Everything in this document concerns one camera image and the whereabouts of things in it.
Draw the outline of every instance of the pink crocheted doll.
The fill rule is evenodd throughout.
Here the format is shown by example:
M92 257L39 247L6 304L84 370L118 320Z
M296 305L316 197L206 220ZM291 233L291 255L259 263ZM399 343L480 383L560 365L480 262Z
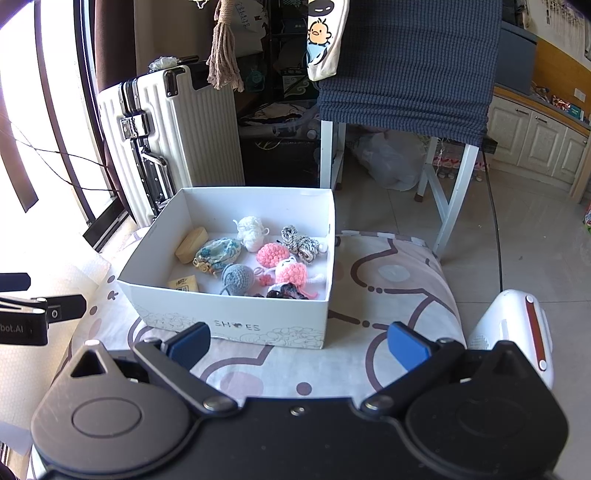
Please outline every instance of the pink crocheted doll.
M298 263L295 257L281 260L275 268L275 284L293 283L298 291L309 299L316 298L318 294L306 293L303 287L307 283L322 283L325 281L326 277L321 274L308 278L308 269L303 263Z

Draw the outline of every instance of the kitchen cabinet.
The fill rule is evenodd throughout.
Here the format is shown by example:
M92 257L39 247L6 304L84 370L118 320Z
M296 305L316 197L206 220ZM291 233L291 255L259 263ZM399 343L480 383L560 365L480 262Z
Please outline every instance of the kitchen cabinet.
M517 166L551 176L566 131L566 125L532 112Z
M587 138L567 128L552 176L559 180L573 183L579 163L583 158L585 146L587 146Z
M495 159L517 165L532 110L494 96L488 112L488 135L497 141Z

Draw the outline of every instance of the hanging rope tassel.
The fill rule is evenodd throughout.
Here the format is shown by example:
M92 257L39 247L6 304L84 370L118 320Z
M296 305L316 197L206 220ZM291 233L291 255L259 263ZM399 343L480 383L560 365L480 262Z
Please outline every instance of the hanging rope tassel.
M234 34L230 28L235 0L219 0L214 20L212 53L207 60L209 77L207 81L217 90L230 84L239 92L244 91L240 70L234 53Z

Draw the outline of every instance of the black cable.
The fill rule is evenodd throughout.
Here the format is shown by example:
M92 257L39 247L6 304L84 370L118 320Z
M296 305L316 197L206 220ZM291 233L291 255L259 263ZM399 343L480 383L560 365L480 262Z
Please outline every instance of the black cable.
M9 118L8 118L6 115L4 115L3 113L0 113L0 116L3 116L3 117L4 117L6 120L8 120L8 121L9 121L11 124L13 124L13 126L14 126L14 127L15 127L15 128L16 128L16 129L17 129L17 130L18 130L18 131L21 133L21 135L22 135L23 137L25 136L25 135L22 133L22 130L21 130L19 127L18 127L18 125L17 125L16 123L14 123L12 120L10 120L10 119L9 119ZM14 135L11 135L11 134L9 134L9 133L5 132L4 130L1 130L1 129L0 129L0 132L2 132L4 135L7 135L7 136L9 136L9 137L12 137L12 139L13 139L13 140L15 140L15 141L19 142L20 144L26 145L27 147L30 147L30 148L32 148L33 150L37 150L37 151L39 151L39 152L57 153L57 154L60 154L60 155L68 155L68 156L70 156L70 157L81 158L82 160L89 161L90 163L93 163L93 164L95 164L95 165L98 165L99 167L106 168L106 167L105 167L105 166L104 166L102 163L99 163L99 162L97 162L97 161L91 160L91 159L89 159L89 158L86 158L86 157L81 157L80 155L74 155L74 154L72 154L72 153L68 153L68 152L61 152L61 151L59 151L59 150L45 150L44 148L37 148L37 147L33 147L33 146L31 145L31 143L30 143L30 142L29 142L29 143L27 143L29 140L27 140L27 142L24 142L24 141L22 141L22 140L20 140L20 139L16 138Z
M492 220L495 222L495 236L496 236L496 252L499 256L499 289L503 291L503 264L501 261L501 240L499 239L499 222L496 219L495 200L492 197L491 179L488 176L488 163L486 163L486 154L482 152L484 160L484 172L486 176L486 184L488 185L488 196L491 200Z
M118 192L119 192L119 190L114 190L114 189L88 189L88 188L85 188L85 187L81 187L80 185L76 185L76 184L74 184L74 183L70 182L69 180L66 180L66 179L65 179L65 178L63 178L63 177L62 177L62 176L61 176L61 175L60 175L58 172L56 172L56 171L55 171L55 170L52 168L52 166L51 166L51 165L49 165L49 163L47 163L47 162L46 162L45 158L43 158L43 157L41 156L41 154L38 152L38 150L40 150L40 151L48 151L48 150L43 150L43 149L41 149L41 148L35 148L35 147L33 147L33 145L31 145L31 142L29 141L29 139L28 139L28 138L25 136L25 134L24 134L24 133L22 133L22 130L21 130L19 127L18 127L18 125L16 125L16 124L15 124L15 123L14 123L12 120L10 120L10 119L9 119L8 117L6 117L5 115L3 115L3 114L1 114L1 113L0 113L0 115L2 115L4 118L6 118L6 119L7 119L7 120L8 120L8 121L9 121L9 122L10 122L10 123L11 123L11 124L12 124L12 125L13 125L13 126L14 126L14 127L17 129L17 130L18 130L18 131L19 131L19 133L22 135L22 137L23 137L23 138L24 138L24 139L25 139L27 142L23 142L23 141L19 140L19 139L18 139L18 138L16 138L14 135L11 135L11 134L9 134L9 133L5 132L5 131L4 131L3 129L1 129L1 128L0 128L0 132L2 132L4 135L7 135L7 136L9 136L9 137L13 138L13 139L14 139L14 140L16 140L17 142L20 142L20 143L22 143L22 144L23 144L23 145L25 145L26 147L32 148L32 149L35 151L35 153L36 153L36 154L39 156L39 158L40 158L40 159L43 161L43 163L44 163L45 165L47 165L47 167L48 167L48 168L49 168L49 169L50 169L50 170L51 170L51 171L52 171L52 172L53 172L53 173L56 175L56 177L57 177L57 178L59 178L61 181L64 181L64 182L66 182L68 185L70 185L70 186L72 186L72 187L74 187L74 188L77 188L77 189L80 189L80 190L87 190L87 191L89 191L89 192L116 192L116 193L118 193Z

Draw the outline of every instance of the white cardboard box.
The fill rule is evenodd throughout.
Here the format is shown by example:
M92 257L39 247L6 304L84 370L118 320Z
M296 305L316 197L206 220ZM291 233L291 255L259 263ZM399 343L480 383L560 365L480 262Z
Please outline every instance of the white cardboard box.
M326 283L306 291L315 300L286 300L218 295L222 282L183 265L174 252L192 229L204 226L210 239L235 238L234 219L255 215L279 238L285 225L326 243L328 251L309 268ZM209 325L212 336L302 348L322 348L335 258L335 204L331 190L272 187L201 187L180 190L160 213L119 275L121 289L148 326L179 332L196 322ZM242 248L237 263L256 263ZM194 274L199 292L166 288L169 280ZM257 286L249 293L264 294Z

